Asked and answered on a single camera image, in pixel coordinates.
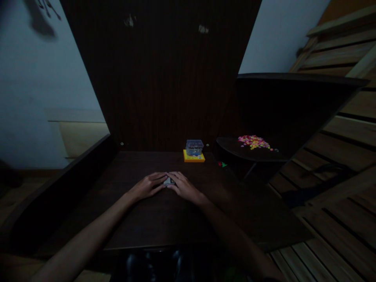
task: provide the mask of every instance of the colorful beads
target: colorful beads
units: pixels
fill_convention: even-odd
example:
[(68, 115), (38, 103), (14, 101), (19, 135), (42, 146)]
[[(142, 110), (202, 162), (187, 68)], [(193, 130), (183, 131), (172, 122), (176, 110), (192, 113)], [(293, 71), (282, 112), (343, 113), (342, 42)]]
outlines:
[(270, 145), (268, 142), (266, 142), (261, 137), (257, 137), (256, 135), (240, 136), (238, 137), (238, 141), (244, 143), (243, 145), (241, 145), (241, 147), (248, 145), (251, 147), (251, 150), (255, 148), (268, 148), (269, 150), (273, 151), (273, 149), (270, 148)]

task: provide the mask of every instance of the plastic box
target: plastic box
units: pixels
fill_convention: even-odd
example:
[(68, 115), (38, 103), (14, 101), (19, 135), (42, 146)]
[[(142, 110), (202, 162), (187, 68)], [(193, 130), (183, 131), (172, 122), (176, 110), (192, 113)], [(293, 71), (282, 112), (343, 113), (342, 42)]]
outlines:
[(204, 143), (201, 140), (187, 140), (187, 155), (201, 155)]

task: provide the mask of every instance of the desk surface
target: desk surface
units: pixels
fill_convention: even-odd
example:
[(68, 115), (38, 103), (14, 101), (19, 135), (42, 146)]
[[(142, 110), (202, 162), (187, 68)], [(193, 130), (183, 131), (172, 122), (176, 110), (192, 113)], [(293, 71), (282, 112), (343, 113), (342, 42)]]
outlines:
[[(155, 171), (181, 171), (264, 251), (312, 238), (268, 187), (239, 183), (229, 168), (218, 167), (211, 153), (205, 158), (205, 163), (184, 163), (182, 152), (119, 152), (37, 255), (56, 253), (140, 179)], [(164, 189), (128, 212), (104, 250), (200, 242), (216, 243), (218, 238), (196, 206)]]

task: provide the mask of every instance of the forearm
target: forearm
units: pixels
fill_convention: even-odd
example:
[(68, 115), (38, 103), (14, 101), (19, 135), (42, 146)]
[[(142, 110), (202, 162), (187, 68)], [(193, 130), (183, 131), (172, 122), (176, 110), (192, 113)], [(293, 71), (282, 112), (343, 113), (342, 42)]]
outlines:
[(208, 218), (228, 251), (242, 264), (252, 278), (259, 281), (270, 277), (285, 281), (282, 273), (264, 252), (206, 196), (200, 196), (196, 203)]
[(71, 239), (32, 277), (31, 281), (73, 281), (136, 200), (128, 193), (124, 194), (107, 211)]

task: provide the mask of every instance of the white mark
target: white mark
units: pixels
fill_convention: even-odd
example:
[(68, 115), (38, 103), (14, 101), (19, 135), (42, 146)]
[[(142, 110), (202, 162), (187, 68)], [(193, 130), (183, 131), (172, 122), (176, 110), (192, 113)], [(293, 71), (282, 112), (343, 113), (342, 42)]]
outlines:
[(133, 20), (132, 20), (132, 16), (130, 14), (129, 14), (129, 17), (126, 20), (124, 20), (124, 24), (125, 24), (125, 26), (133, 27)]
[(199, 25), (199, 33), (208, 33), (209, 29), (204, 27), (203, 25)]

